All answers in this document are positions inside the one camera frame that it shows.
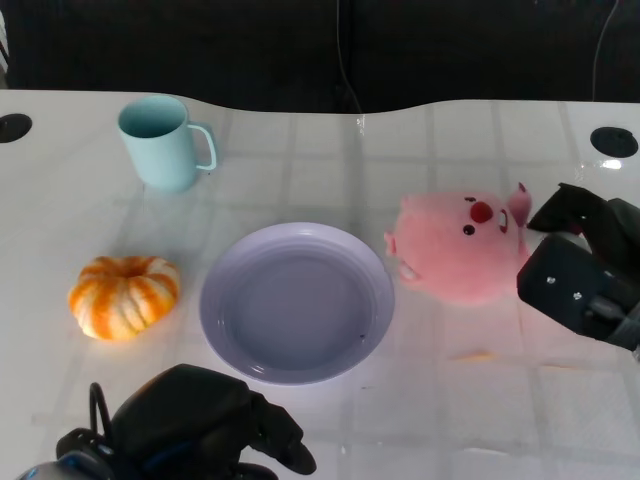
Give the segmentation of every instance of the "black couch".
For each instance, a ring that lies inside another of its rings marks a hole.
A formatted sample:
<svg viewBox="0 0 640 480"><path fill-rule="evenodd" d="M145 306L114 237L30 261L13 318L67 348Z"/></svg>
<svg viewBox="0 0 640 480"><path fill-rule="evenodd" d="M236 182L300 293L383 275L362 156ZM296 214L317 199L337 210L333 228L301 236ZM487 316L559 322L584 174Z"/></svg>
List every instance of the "black couch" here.
<svg viewBox="0 0 640 480"><path fill-rule="evenodd" d="M458 98L590 100L614 0L341 0L366 112ZM354 112L336 0L0 0L11 88L155 91L233 108ZM640 101L640 0L621 0L597 100Z"/></svg>

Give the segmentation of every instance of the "mug handle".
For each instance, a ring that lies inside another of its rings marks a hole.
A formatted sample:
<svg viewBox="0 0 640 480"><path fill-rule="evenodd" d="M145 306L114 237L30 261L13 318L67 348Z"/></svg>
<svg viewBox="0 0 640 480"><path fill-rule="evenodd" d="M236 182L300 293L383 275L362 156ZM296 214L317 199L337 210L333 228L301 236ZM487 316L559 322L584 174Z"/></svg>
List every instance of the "mug handle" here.
<svg viewBox="0 0 640 480"><path fill-rule="evenodd" d="M200 122L189 122L187 127L194 130L200 130L207 137L207 143L209 144L209 150L211 151L211 163L209 165L196 165L196 168L200 170L213 170L218 164L218 156L216 155L216 147L213 144L213 135L209 131L209 125Z"/></svg>

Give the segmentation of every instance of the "pink pig plush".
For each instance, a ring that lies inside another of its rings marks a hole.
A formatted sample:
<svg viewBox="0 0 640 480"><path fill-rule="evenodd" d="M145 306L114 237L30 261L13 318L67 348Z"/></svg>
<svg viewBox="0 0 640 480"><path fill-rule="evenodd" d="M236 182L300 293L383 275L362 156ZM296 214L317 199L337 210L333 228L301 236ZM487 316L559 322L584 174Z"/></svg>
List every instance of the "pink pig plush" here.
<svg viewBox="0 0 640 480"><path fill-rule="evenodd" d="M522 184L506 204L480 192L406 196L395 232L385 234L387 254L410 288L459 305L491 302L515 292L530 210Z"/></svg>

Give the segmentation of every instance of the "pig nose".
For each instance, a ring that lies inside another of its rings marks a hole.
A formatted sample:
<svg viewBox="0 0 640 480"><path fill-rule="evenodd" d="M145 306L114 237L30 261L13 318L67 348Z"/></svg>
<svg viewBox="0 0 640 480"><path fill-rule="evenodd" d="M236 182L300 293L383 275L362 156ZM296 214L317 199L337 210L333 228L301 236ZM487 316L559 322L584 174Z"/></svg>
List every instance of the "pig nose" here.
<svg viewBox="0 0 640 480"><path fill-rule="evenodd" d="M493 217L493 210L484 202L476 202L471 207L471 219L477 223L484 223L491 220Z"/></svg>

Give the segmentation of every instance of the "plush toy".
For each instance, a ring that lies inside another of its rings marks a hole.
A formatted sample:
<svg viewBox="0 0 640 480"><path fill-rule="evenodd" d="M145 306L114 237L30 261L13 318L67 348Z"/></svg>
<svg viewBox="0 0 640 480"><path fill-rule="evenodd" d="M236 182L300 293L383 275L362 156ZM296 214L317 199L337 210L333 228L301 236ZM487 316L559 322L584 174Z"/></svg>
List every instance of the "plush toy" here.
<svg viewBox="0 0 640 480"><path fill-rule="evenodd" d="M69 292L82 331L101 340L129 340L164 317L180 295L177 268L159 257L98 257Z"/></svg>
<svg viewBox="0 0 640 480"><path fill-rule="evenodd" d="M480 192L406 196L395 231L385 234L387 254L410 288L459 305L490 302L515 292L530 210L522 184L507 203Z"/></svg>

